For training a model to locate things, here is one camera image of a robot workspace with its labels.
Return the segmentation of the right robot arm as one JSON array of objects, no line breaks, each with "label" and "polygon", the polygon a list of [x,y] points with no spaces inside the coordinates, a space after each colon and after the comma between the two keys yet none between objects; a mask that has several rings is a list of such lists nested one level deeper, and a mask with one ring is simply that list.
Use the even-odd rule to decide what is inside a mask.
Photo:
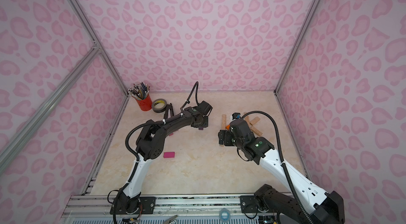
[{"label": "right robot arm", "polygon": [[276,177],[292,193],[278,192],[270,185],[263,185],[254,196],[258,208],[284,214],[301,224],[343,224],[344,200],[336,192],[322,189],[306,178],[286,160],[264,137],[255,136],[244,119],[233,120],[218,133],[219,144],[234,146],[247,161],[253,161]]}]

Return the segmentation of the wooden block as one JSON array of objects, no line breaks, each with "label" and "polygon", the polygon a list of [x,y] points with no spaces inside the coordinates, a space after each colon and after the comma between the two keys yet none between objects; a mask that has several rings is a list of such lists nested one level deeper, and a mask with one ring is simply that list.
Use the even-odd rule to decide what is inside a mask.
[{"label": "wooden block", "polygon": [[226,130],[227,126],[227,116],[225,114],[222,115],[222,124],[221,124],[221,130]]},{"label": "wooden block", "polygon": [[255,134],[255,135],[257,135],[258,137],[261,137],[262,136],[262,132],[261,131],[259,131],[256,127],[254,127],[254,126],[252,126],[251,128],[251,131]]},{"label": "wooden block", "polygon": [[244,114],[244,120],[245,120],[248,124],[250,124],[250,119],[249,119],[249,116],[247,115],[247,113]]},{"label": "wooden block", "polygon": [[250,120],[250,124],[253,126],[260,121],[259,117],[255,117],[254,119]]}]

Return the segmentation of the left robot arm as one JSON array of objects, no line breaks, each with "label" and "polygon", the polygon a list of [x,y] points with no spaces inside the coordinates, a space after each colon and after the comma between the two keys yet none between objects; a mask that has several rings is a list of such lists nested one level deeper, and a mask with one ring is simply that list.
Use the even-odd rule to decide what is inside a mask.
[{"label": "left robot arm", "polygon": [[206,128],[212,106],[202,101],[195,107],[160,121],[148,120],[132,129],[126,139],[127,150],[135,156],[134,164],[125,184],[117,191],[110,214],[132,214],[141,211],[140,195],[143,182],[153,160],[164,150],[167,136],[183,127]]}]

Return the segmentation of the wooden block top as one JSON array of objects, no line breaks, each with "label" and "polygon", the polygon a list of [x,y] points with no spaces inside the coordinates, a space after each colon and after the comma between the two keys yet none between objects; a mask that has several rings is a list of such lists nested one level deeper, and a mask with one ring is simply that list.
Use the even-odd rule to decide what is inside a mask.
[{"label": "wooden block top", "polygon": [[227,126],[227,116],[225,114],[222,115],[222,124],[221,124],[221,130],[226,130]]}]

